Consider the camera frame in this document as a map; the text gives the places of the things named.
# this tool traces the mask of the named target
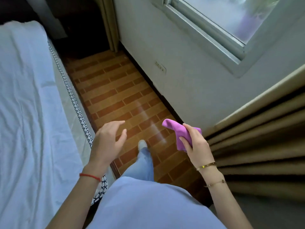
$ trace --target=curtain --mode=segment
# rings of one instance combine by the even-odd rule
[[[94,0],[101,10],[104,26],[110,46],[110,50],[118,52],[119,31],[116,23],[116,15],[113,0]]]
[[[305,201],[305,65],[203,132],[232,192]]]

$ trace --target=electrical outlet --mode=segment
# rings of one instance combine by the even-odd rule
[[[165,68],[162,64],[160,64],[160,63],[158,63],[157,61],[155,61],[155,65],[156,65],[164,74],[166,74],[166,68]]]

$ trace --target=window frame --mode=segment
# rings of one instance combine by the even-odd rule
[[[305,0],[280,0],[244,44],[183,0],[152,3],[236,78],[242,77],[305,12]]]

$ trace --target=red string bracelet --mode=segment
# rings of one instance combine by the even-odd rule
[[[79,174],[79,177],[81,177],[81,176],[91,177],[91,178],[94,178],[94,179],[96,179],[97,181],[101,182],[101,179],[100,179],[100,178],[98,178],[98,177],[96,177],[96,176],[93,176],[93,175],[90,175],[90,174],[80,173],[80,174]]]

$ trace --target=woman's left hand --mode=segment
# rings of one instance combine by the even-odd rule
[[[126,129],[122,131],[118,141],[115,140],[119,126],[124,123],[125,121],[112,121],[104,124],[97,131],[93,141],[90,159],[84,167],[83,173],[95,175],[100,178],[103,177],[106,172],[105,168],[118,156],[126,141]]]

